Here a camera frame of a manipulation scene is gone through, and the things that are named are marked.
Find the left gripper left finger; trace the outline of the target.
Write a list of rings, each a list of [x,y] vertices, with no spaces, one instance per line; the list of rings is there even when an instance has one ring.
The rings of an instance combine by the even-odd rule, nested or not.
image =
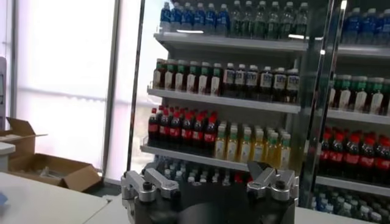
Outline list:
[[[123,200],[133,200],[138,197],[141,202],[150,203],[156,200],[158,193],[162,198],[176,199],[180,197],[179,184],[166,178],[154,168],[147,168],[144,175],[134,170],[126,171],[121,177]]]

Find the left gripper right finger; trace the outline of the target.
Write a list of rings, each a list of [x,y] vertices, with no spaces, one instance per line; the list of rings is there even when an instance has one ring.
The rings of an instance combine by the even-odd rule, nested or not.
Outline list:
[[[265,163],[249,161],[247,163],[252,181],[246,185],[246,190],[254,200],[270,195],[277,201],[298,201],[299,177],[294,170],[279,170]]]

